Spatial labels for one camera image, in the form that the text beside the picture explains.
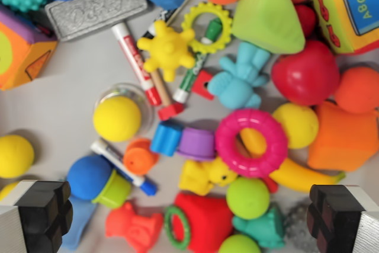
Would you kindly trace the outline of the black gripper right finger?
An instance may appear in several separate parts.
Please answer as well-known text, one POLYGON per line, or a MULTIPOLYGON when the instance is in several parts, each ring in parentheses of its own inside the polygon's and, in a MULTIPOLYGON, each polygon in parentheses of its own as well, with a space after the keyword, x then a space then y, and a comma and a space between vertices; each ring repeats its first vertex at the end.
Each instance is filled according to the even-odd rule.
POLYGON ((320 252, 378 252, 378 204, 357 185, 313 185, 307 227, 320 252))

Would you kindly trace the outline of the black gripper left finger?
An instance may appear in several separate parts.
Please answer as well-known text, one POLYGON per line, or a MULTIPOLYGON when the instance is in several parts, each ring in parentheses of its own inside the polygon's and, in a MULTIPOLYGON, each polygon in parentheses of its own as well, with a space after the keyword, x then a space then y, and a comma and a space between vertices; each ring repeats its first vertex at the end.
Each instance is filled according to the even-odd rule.
POLYGON ((1 252, 57 252, 70 230, 67 181, 22 180, 1 199, 1 252))

